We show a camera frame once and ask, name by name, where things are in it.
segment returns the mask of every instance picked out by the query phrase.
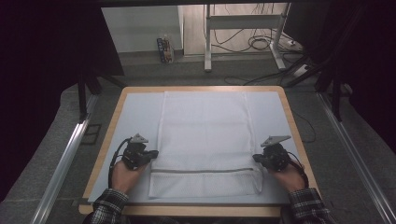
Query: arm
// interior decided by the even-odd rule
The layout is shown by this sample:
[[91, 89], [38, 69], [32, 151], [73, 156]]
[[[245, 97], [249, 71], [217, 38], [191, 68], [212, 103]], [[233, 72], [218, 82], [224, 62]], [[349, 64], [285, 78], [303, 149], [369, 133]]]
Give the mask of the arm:
[[288, 165], [284, 170], [268, 170], [289, 192], [291, 211], [297, 223], [337, 223], [315, 189], [306, 189], [297, 169]]
[[106, 189], [93, 203], [93, 213], [88, 217], [89, 223], [120, 223], [121, 211], [128, 202], [127, 193], [137, 183], [145, 168], [146, 166], [141, 166], [131, 171], [123, 161], [118, 161], [113, 170], [112, 189]]

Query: wooden table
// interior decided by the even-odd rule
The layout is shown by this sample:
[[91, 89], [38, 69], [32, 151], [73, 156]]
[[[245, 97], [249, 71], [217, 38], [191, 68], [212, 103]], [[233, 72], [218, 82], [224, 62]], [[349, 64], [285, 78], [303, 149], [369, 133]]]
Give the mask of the wooden table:
[[[87, 188], [85, 189], [83, 200], [87, 200], [92, 192], [93, 185], [99, 176], [102, 164], [107, 155], [110, 142], [113, 138], [120, 113], [123, 109], [123, 104], [128, 93], [137, 92], [164, 92], [164, 91], [277, 91], [283, 109], [285, 111], [292, 137], [295, 141], [297, 151], [300, 155], [300, 161], [305, 166], [305, 172], [310, 181], [310, 187], [318, 188], [315, 177], [312, 173], [309, 160], [306, 156], [301, 137], [298, 133], [293, 115], [291, 114], [290, 106], [285, 92], [278, 86], [267, 87], [230, 87], [230, 86], [205, 86], [205, 87], [127, 87], [123, 89], [117, 107], [114, 111], [113, 117], [110, 121], [105, 140], [100, 149], [98, 158], [93, 167], [90, 180]], [[81, 214], [89, 214], [92, 212], [90, 204], [81, 204], [79, 206]], [[124, 215], [130, 216], [177, 216], [177, 217], [279, 217], [280, 206], [276, 205], [248, 205], [248, 206], [235, 206], [232, 204], [224, 205], [133, 205], [127, 204], [122, 212]]]

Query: folded white fabric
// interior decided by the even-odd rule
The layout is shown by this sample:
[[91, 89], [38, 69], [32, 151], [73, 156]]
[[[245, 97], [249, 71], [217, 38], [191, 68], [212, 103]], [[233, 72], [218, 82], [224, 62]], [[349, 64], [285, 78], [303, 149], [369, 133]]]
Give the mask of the folded white fabric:
[[243, 92], [166, 92], [149, 197], [257, 194], [262, 168]]

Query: white wall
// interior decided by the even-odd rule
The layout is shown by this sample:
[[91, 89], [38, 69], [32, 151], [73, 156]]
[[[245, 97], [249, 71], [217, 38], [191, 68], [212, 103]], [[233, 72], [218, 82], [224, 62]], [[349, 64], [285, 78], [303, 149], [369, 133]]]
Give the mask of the white wall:
[[103, 7], [102, 11], [117, 52], [158, 50], [157, 38], [164, 34], [171, 36], [174, 49], [183, 49], [181, 7]]

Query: plaid shirt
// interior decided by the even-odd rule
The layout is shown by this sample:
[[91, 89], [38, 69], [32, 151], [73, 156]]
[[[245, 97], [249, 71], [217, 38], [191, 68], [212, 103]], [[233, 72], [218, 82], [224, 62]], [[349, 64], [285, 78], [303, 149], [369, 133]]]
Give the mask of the plaid shirt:
[[[302, 189], [289, 194], [291, 210], [299, 223], [337, 223], [315, 189]], [[93, 203], [91, 223], [120, 223], [121, 211], [128, 196], [114, 189], [106, 189]]]
[[316, 189], [302, 189], [289, 194], [291, 211], [298, 223], [337, 223]]

